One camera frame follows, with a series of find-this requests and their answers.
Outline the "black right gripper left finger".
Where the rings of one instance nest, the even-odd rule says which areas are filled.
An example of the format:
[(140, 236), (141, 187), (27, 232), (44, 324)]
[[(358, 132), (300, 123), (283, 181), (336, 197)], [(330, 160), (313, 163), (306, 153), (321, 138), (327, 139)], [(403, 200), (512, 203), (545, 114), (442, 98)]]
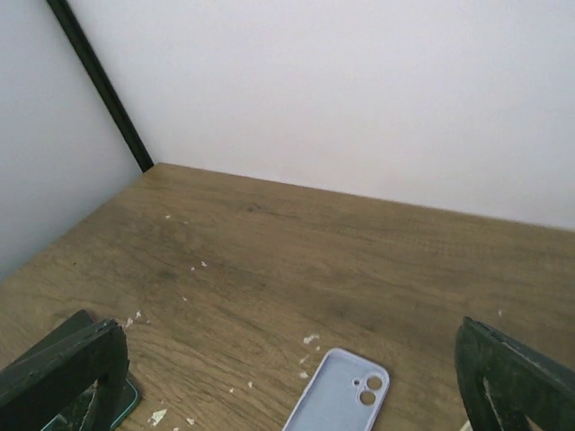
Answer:
[(128, 367), (121, 325), (80, 310), (1, 370), (1, 428), (42, 430), (97, 383), (91, 430), (111, 430)]

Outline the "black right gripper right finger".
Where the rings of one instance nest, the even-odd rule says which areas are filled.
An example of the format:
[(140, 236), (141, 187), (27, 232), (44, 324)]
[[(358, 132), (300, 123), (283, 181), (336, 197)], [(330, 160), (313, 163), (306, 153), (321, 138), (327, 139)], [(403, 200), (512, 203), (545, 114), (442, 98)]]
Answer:
[(574, 428), (574, 371), (499, 330), (465, 317), (455, 366), (471, 429)]

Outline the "light blue phone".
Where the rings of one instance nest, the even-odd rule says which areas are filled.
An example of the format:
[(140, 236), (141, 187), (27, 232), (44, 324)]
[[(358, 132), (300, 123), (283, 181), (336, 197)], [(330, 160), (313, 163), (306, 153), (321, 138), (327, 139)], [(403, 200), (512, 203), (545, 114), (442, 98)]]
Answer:
[[(80, 431), (91, 430), (90, 419), (93, 419), (94, 396), (97, 392), (97, 383), (86, 389), (83, 394), (78, 396), (70, 405), (64, 408), (60, 413), (53, 417), (42, 431)], [(140, 402), (141, 394), (137, 384), (128, 374), (124, 382), (123, 389), (119, 398), (119, 403), (115, 409), (111, 421), (111, 430), (115, 430), (121, 422), (134, 410)]]

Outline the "lilac phone case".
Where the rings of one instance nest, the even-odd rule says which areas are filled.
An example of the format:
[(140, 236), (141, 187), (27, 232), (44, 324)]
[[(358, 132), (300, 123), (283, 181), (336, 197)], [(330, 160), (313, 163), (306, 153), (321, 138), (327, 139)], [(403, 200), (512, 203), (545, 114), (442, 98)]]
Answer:
[(330, 349), (283, 428), (368, 431), (390, 387), (389, 373), (364, 357)]

